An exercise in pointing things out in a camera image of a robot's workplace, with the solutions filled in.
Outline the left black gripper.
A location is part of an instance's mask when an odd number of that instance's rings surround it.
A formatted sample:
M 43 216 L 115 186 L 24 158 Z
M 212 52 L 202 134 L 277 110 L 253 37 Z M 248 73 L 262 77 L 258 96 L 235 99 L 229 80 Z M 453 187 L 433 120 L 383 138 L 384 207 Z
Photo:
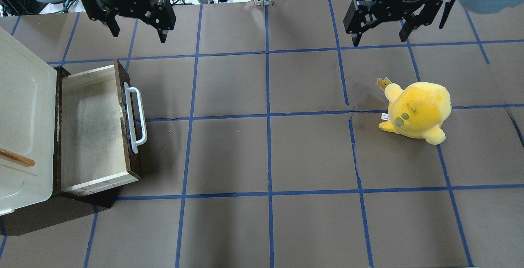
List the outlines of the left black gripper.
M 116 16 L 136 18 L 154 27 L 161 43 L 176 22 L 170 0 L 80 0 L 90 20 L 106 25 L 113 37 L 118 37 L 120 27 Z

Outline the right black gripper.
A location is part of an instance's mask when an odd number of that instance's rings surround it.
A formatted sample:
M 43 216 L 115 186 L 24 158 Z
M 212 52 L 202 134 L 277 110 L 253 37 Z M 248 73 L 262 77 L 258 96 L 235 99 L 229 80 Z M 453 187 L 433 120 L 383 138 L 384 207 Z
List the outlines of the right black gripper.
M 399 32 L 406 42 L 414 30 L 434 22 L 443 0 L 352 0 L 343 19 L 344 30 L 358 47 L 362 35 L 381 23 L 403 21 Z

